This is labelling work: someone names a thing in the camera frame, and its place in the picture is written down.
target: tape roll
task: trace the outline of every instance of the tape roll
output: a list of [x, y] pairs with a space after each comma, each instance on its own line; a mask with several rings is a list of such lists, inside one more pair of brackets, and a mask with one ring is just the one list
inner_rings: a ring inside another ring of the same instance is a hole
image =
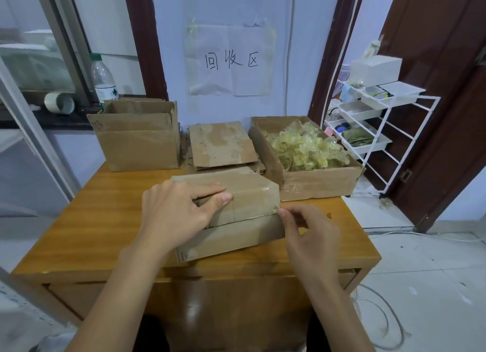
[[74, 111], [74, 100], [66, 92], [49, 92], [44, 97], [44, 104], [54, 114], [71, 114]]

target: plastic bottle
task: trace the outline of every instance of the plastic bottle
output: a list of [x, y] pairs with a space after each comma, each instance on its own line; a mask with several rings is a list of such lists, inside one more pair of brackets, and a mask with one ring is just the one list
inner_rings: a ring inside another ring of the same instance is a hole
[[92, 60], [91, 77], [93, 77], [94, 89], [100, 100], [101, 108], [105, 109], [105, 100], [118, 100], [118, 90], [115, 80], [108, 67], [101, 60], [101, 55], [89, 54]]

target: green bottle cap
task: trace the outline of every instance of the green bottle cap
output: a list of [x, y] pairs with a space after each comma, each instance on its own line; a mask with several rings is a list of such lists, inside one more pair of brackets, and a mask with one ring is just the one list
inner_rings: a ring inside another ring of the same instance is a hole
[[97, 53], [89, 53], [89, 58], [95, 62], [97, 60], [100, 60], [101, 61], [101, 54], [97, 54]]

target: wooden table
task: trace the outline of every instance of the wooden table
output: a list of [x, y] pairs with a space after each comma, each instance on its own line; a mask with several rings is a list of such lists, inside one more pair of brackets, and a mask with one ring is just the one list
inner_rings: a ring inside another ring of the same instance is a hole
[[[83, 319], [118, 253], [137, 234], [143, 191], [184, 172], [111, 173], [104, 164], [13, 274], [42, 285]], [[340, 197], [306, 202], [341, 229], [340, 283], [350, 293], [380, 254]], [[183, 264], [172, 254], [157, 276], [146, 313], [161, 318], [174, 351], [290, 350], [305, 341], [311, 310], [284, 240], [278, 240]]]

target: plastic sheet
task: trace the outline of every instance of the plastic sheet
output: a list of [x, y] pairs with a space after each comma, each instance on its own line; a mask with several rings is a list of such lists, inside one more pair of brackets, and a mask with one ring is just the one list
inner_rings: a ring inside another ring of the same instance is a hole
[[321, 137], [314, 122], [295, 121], [278, 136], [267, 136], [286, 171], [337, 168], [349, 164], [349, 153], [336, 137]]

